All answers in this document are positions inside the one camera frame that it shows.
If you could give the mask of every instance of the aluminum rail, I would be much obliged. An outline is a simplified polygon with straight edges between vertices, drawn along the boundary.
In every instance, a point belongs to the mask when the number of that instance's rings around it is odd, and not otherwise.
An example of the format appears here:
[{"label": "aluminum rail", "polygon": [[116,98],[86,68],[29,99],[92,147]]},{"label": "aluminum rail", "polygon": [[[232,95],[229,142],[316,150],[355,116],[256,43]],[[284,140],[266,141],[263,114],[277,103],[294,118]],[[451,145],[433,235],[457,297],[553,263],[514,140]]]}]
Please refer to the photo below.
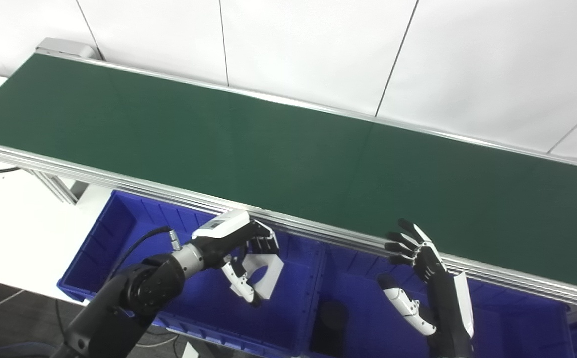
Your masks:
[{"label": "aluminum rail", "polygon": [[[41,43],[40,47],[37,48],[36,53],[68,59],[70,61],[88,63],[93,66],[114,68],[116,70],[138,73],[141,75],[157,77],[160,79],[173,80],[186,84],[192,84],[195,86],[201,86],[204,88],[237,93],[240,95],[246,95],[248,97],[254,97],[270,102],[288,104],[291,106],[323,111],[325,113],[332,113],[335,115],[343,115],[358,120],[366,120],[369,122],[391,125],[393,127],[423,132],[426,134],[463,141],[465,143],[480,145],[483,147],[505,150],[509,152],[524,154],[527,156],[539,157],[542,159],[577,165],[577,159],[573,158],[554,156],[552,154],[536,152],[534,150],[507,146],[500,143],[460,136],[444,131],[437,131],[435,129],[429,129],[427,127],[418,125],[411,125],[397,120],[388,120],[374,116],[362,115],[360,113],[320,106],[318,104],[302,102],[294,99],[282,98],[275,95],[268,95],[265,93],[257,93],[249,90],[242,90],[192,79],[185,79],[173,75],[166,75],[154,71],[133,68],[131,66],[107,63],[97,59],[95,56],[92,56],[94,58],[82,56],[79,54],[79,51],[73,51],[74,48],[82,47],[86,47],[86,45],[58,39],[46,39],[44,40],[44,43]],[[191,192],[189,190],[183,190],[173,186],[163,185],[144,179],[137,179],[134,177],[112,173],[89,166],[70,163],[61,159],[41,156],[39,154],[13,149],[2,145],[0,145],[0,161],[29,168],[31,170],[49,173],[52,175],[59,175],[61,177],[81,181],[83,183],[105,186],[107,188],[121,190],[128,193],[135,193],[136,195],[197,209],[206,213],[218,214],[230,209],[244,209],[249,211],[252,217],[262,220],[263,222],[266,222],[275,228],[282,229],[283,231],[287,231],[289,233],[299,234],[302,236],[314,238],[321,242],[332,243],[334,245],[348,247],[350,249],[368,252],[378,256],[387,256],[387,252],[384,250],[384,242],[386,241],[384,238],[340,229],[338,227],[333,227],[290,215],[284,215],[274,211],[268,211],[254,206],[220,199],[210,195],[204,195],[202,193]],[[473,279],[493,283],[502,287],[513,288],[515,290],[528,292],[530,294],[540,295],[550,299],[556,299],[558,301],[577,306],[577,286],[575,285],[570,285],[531,274],[525,274],[516,270],[496,267],[494,265],[488,265],[486,263],[480,263],[478,261],[464,259],[450,254],[442,255],[445,259],[445,263],[448,269],[452,272],[465,271],[468,276]]]},{"label": "aluminum rail", "polygon": [[[0,161],[82,181],[84,183],[134,193],[211,214],[223,213],[230,209],[243,209],[249,211],[252,217],[266,224],[270,224],[270,226],[287,231],[288,233],[314,238],[321,242],[368,252],[382,257],[388,255],[387,251],[384,250],[384,242],[386,242],[384,238],[275,213],[274,211],[268,211],[202,193],[191,192],[144,179],[128,177],[126,175],[70,163],[61,159],[41,156],[24,150],[12,149],[2,145],[0,145]],[[478,279],[479,281],[513,288],[577,306],[577,286],[575,285],[525,274],[516,270],[496,267],[450,254],[442,255],[445,259],[445,264],[451,272],[465,271],[468,277]]]}]

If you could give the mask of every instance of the conveyor belt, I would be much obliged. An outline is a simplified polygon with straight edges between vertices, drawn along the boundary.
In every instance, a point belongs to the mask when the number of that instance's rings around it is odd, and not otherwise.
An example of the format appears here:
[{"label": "conveyor belt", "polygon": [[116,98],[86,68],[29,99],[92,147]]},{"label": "conveyor belt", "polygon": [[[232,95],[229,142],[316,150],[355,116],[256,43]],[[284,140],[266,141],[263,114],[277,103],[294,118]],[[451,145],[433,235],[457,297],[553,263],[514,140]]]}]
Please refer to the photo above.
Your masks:
[{"label": "conveyor belt", "polygon": [[394,124],[70,55],[0,88],[2,161],[379,254],[406,217],[451,268],[577,304],[577,165]]}]

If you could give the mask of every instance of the dark floor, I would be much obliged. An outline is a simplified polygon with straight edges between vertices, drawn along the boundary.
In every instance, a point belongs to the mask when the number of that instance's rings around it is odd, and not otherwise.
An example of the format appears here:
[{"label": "dark floor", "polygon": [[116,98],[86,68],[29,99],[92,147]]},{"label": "dark floor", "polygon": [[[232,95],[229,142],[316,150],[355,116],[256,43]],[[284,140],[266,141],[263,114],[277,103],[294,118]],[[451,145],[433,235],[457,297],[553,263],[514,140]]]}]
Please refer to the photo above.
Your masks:
[{"label": "dark floor", "polygon": [[[18,288],[0,285],[0,301],[18,291]],[[67,326],[81,309],[82,307],[77,304],[59,301],[59,311],[61,319],[63,320],[63,326]],[[163,328],[154,326],[152,326],[149,331],[157,333],[158,335],[145,334],[139,344],[157,344],[176,336],[174,333],[169,333]],[[179,336],[175,342],[168,342],[158,347],[135,347],[129,354],[129,357],[180,358],[187,340],[192,340],[192,344],[198,347],[200,352],[202,352],[202,350],[207,352],[207,354],[203,355],[203,358],[252,357],[243,352],[233,351],[213,344],[204,344],[203,342],[185,336]],[[28,341],[44,342],[56,347],[63,342],[56,316],[54,299],[31,292],[23,292],[0,305],[0,346]],[[177,355],[174,353],[174,344],[178,353]]]}]

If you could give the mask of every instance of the green conveyor belt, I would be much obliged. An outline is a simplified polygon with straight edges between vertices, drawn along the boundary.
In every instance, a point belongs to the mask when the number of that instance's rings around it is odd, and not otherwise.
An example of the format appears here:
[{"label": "green conveyor belt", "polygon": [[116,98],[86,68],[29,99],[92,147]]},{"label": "green conveyor belt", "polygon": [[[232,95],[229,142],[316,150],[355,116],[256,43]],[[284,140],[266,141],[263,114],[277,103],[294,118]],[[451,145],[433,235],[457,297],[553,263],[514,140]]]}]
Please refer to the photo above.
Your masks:
[{"label": "green conveyor belt", "polygon": [[40,54],[0,145],[577,285],[573,165]]}]

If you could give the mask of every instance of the robotic arm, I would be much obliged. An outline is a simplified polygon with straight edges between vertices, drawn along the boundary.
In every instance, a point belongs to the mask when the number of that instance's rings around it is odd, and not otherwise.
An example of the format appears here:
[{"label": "robotic arm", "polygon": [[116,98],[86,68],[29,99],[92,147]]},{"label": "robotic arm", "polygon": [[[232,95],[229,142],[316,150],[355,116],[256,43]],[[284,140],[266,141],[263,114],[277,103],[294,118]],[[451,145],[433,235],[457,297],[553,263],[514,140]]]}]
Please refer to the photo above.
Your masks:
[{"label": "robotic arm", "polygon": [[[230,265],[234,274],[237,271],[239,277],[245,277],[240,261],[250,241],[254,252],[277,253],[273,230],[250,220],[246,211],[228,211],[197,229],[179,250],[150,256],[121,270],[68,325],[65,342],[52,357],[126,357],[191,276]],[[232,259],[229,253],[237,248],[241,255]],[[254,303],[255,290],[248,283],[247,287],[252,291],[252,299],[247,301]]]},{"label": "robotic arm", "polygon": [[397,311],[427,338],[432,358],[471,358],[470,339],[474,322],[466,274],[448,273],[430,238],[415,224],[400,219],[406,233],[389,233],[384,247],[393,252],[389,260],[410,265],[428,285],[430,307],[410,299],[390,274],[380,274],[377,282]]}]

